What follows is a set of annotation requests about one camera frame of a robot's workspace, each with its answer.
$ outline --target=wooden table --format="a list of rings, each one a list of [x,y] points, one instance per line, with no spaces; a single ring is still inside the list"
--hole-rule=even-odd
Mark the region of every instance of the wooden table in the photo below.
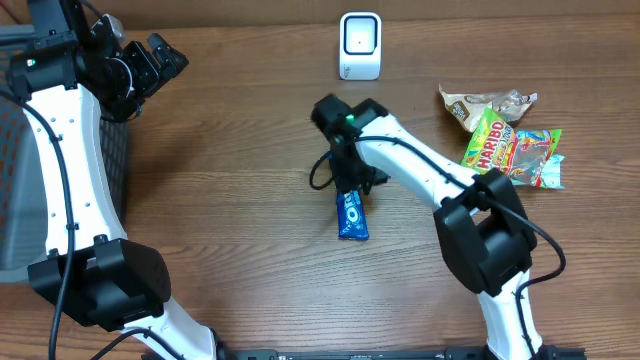
[[[640,16],[386,22],[383,31],[374,82],[337,79],[333,25],[162,31],[191,63],[131,124],[125,227],[163,254],[174,296],[234,348],[482,345],[476,297],[449,273],[431,211],[413,194],[395,182],[376,188],[366,200],[371,239],[336,239],[333,191],[307,184],[327,148],[309,114],[329,92],[352,104],[373,97],[459,160],[468,136],[443,110],[438,83],[516,88],[540,96],[522,128],[564,129],[566,189],[519,190],[569,261],[532,290],[538,330],[591,359],[640,357]],[[533,257],[534,275],[558,261],[542,243]],[[44,358],[52,310],[26,285],[3,286],[0,357]],[[114,337],[65,317],[59,357],[89,358]],[[108,358],[143,349],[128,340]]]

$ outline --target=plastic packaging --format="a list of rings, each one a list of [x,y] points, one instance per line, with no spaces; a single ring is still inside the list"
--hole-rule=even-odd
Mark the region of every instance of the plastic packaging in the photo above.
[[[440,85],[440,94],[447,110],[458,119],[468,132],[474,132],[480,123],[484,109],[490,105],[502,120],[516,127],[531,105],[538,101],[538,94],[523,96],[517,90],[487,94],[447,94]]]
[[[560,162],[564,157],[554,158],[545,169],[561,135],[561,129],[515,132],[491,107],[487,107],[462,165],[482,174],[497,167],[515,185],[562,188]]]
[[[338,208],[338,237],[352,240],[369,239],[369,229],[367,229],[364,206],[360,199],[360,190],[353,190],[346,194],[338,192],[336,206]]]

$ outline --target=blue object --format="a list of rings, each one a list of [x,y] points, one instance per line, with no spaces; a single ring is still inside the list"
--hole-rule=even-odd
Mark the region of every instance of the blue object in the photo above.
[[[360,190],[353,190],[346,194],[338,192],[336,206],[338,208],[338,237],[352,240],[369,239],[367,219],[360,200]]]

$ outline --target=tabletop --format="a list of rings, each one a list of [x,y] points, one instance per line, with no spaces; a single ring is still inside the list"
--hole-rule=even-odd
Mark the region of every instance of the tabletop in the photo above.
[[[144,39],[150,32],[133,32]],[[431,210],[393,180],[365,199],[371,238],[337,239],[335,192],[308,186],[327,149],[309,115],[327,93],[371,97],[460,161],[451,93],[518,89],[520,128],[564,130],[564,190],[519,188],[567,270],[531,289],[548,344],[640,357],[640,16],[385,22],[382,71],[337,75],[337,25],[162,30],[190,61],[130,123],[129,239],[159,250],[173,296],[231,348],[416,350],[482,345],[476,296],[442,261]],[[318,176],[328,176],[323,169]],[[539,241],[534,276],[557,266]],[[53,307],[3,285],[0,358],[45,358]],[[115,334],[62,319],[58,354],[86,359]],[[144,351],[129,339],[108,359]]]

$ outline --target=blue wrapper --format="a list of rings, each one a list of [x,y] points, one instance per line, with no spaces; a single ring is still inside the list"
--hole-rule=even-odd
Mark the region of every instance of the blue wrapper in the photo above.
[[[364,215],[364,206],[360,200],[360,190],[343,194],[338,192],[336,197],[338,208],[338,237],[342,239],[367,240],[369,230]]]

